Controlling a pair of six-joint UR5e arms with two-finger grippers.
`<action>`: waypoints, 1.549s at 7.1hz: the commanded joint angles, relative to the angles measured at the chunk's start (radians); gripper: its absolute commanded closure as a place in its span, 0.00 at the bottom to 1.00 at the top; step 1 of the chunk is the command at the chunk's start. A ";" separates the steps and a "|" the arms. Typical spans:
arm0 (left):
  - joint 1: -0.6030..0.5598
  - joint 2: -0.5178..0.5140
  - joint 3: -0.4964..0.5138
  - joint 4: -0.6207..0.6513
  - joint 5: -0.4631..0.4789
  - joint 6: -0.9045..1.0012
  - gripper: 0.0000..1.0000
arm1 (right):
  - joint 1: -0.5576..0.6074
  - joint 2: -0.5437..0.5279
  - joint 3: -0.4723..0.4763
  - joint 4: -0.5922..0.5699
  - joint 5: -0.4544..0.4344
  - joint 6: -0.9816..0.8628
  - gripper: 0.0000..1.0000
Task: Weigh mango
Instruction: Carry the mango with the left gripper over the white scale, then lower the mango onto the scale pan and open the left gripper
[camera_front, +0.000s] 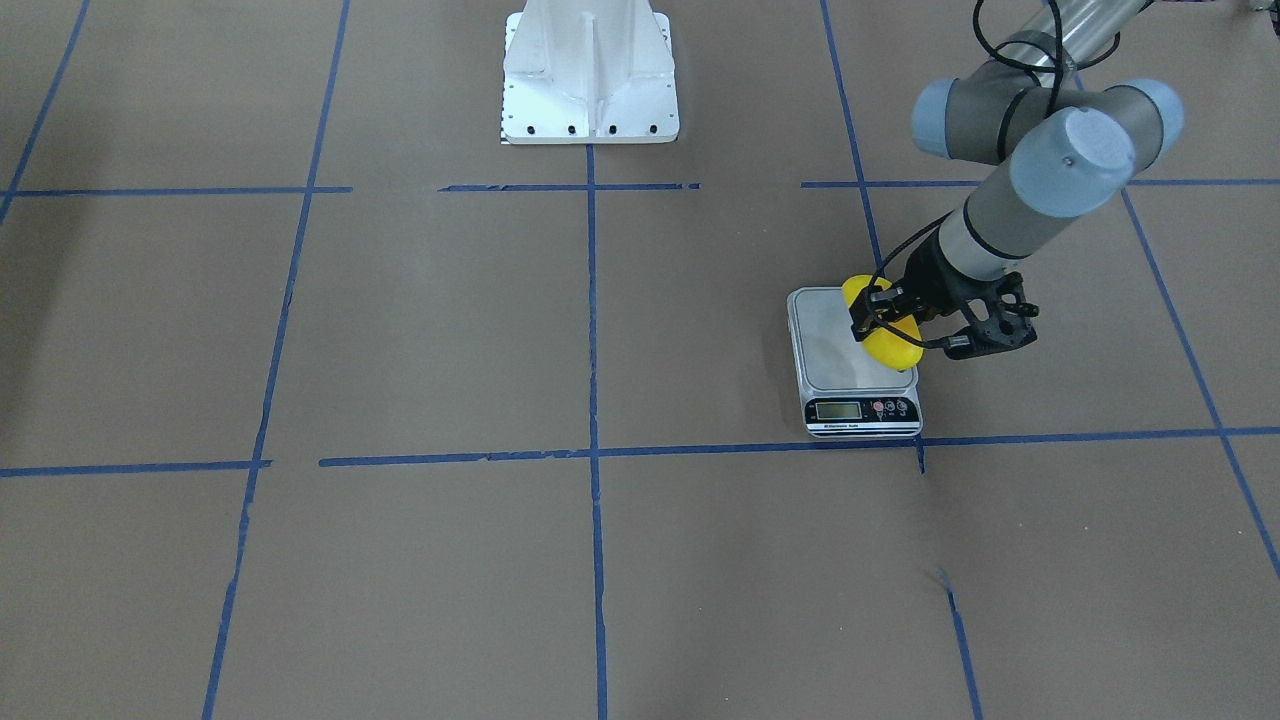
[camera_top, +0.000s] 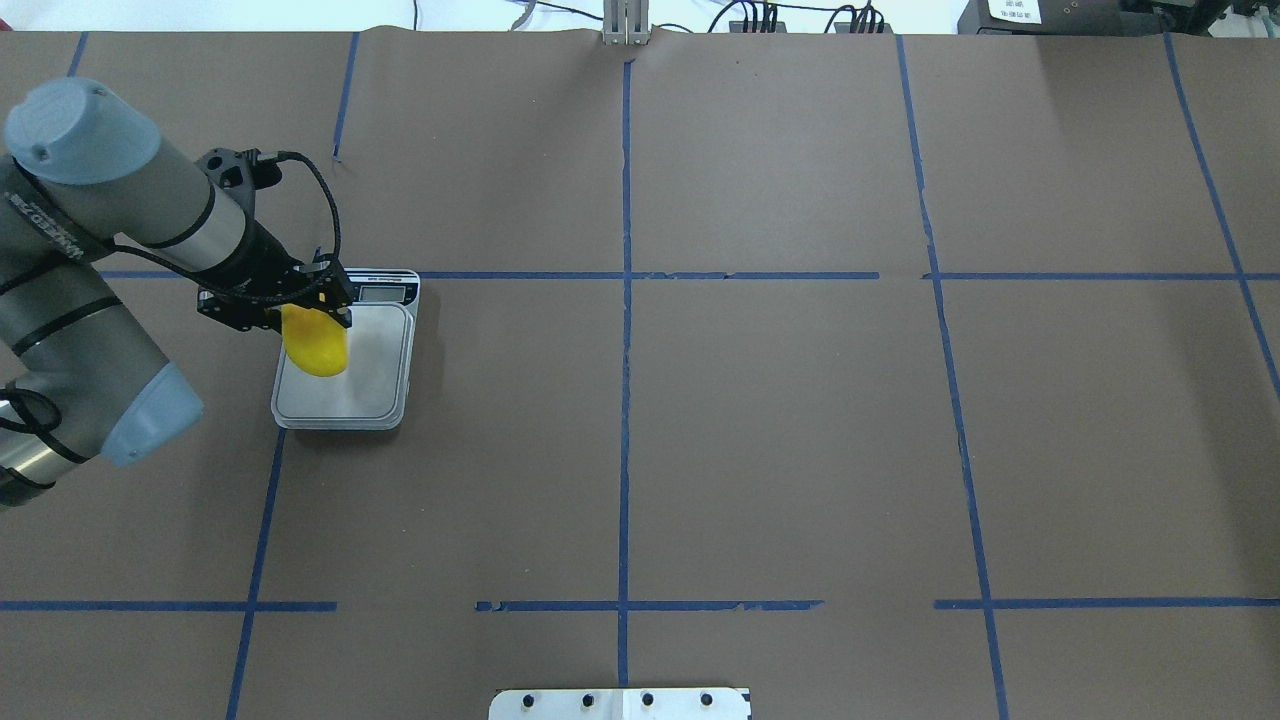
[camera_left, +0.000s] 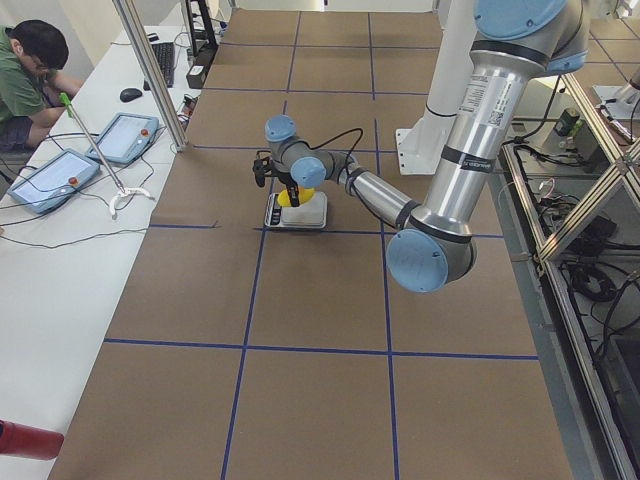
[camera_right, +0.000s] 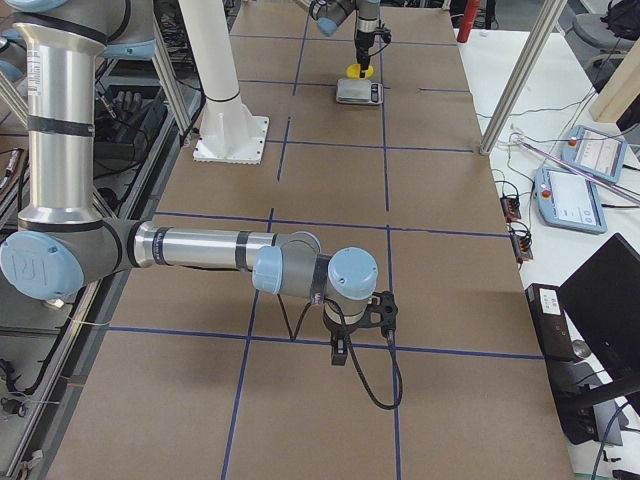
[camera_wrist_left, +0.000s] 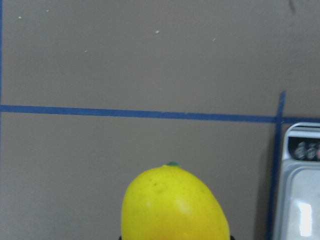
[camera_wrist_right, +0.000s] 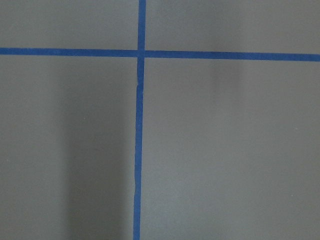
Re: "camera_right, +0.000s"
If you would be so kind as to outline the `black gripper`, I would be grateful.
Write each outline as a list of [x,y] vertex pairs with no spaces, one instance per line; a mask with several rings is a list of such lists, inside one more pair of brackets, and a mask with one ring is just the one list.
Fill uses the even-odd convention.
[[346,337],[358,329],[359,320],[356,317],[346,316],[346,326],[343,326],[338,311],[330,305],[325,305],[323,322],[330,333],[331,365],[344,366],[348,358]]
[[362,67],[370,65],[369,50],[374,45],[374,33],[357,30],[355,34],[356,61]]

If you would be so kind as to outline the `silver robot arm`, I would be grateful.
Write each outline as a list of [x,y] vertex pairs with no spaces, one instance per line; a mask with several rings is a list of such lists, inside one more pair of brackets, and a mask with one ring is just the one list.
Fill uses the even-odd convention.
[[327,37],[332,36],[341,24],[356,14],[354,45],[356,63],[348,67],[349,78],[368,79],[373,74],[370,49],[374,46],[376,30],[380,23],[380,2],[370,0],[311,1],[308,15]]
[[148,1],[16,1],[27,45],[30,201],[1,246],[1,269],[21,293],[61,298],[110,274],[152,265],[245,271],[254,287],[324,308],[331,360],[355,356],[351,335],[383,301],[372,255],[324,255],[307,232],[184,230],[106,219],[93,205],[95,62],[108,46],[153,40]]

